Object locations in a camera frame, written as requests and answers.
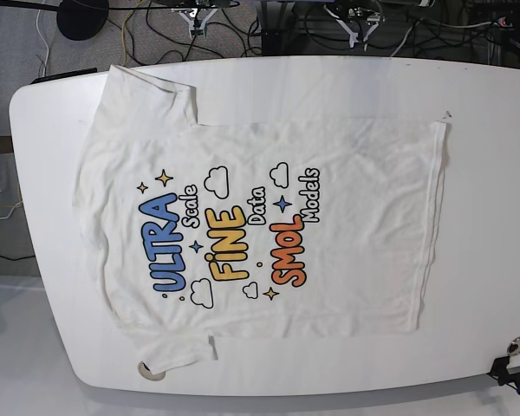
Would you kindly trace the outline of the black round stand base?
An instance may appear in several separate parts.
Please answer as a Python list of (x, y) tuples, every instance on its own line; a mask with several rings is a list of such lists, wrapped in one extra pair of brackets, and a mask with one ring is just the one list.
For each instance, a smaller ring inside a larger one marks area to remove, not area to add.
[(60, 33), (72, 41), (85, 41), (104, 27), (109, 13), (108, 0), (63, 0), (56, 13)]

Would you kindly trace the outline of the black table clamp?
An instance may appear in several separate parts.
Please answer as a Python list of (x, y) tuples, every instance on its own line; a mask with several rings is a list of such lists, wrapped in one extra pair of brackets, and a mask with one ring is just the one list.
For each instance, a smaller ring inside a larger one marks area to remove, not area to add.
[(510, 357), (496, 358), (488, 375), (501, 387), (513, 388), (520, 397), (520, 373), (511, 373), (508, 369)]

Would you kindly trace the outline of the white printed T-shirt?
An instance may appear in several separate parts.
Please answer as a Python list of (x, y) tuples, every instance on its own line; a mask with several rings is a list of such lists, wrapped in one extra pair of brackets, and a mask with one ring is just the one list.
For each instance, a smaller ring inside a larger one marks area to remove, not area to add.
[(215, 341), (414, 331), (443, 196), (441, 121), (207, 126), (194, 88), (113, 66), (73, 207), (91, 277), (154, 373)]

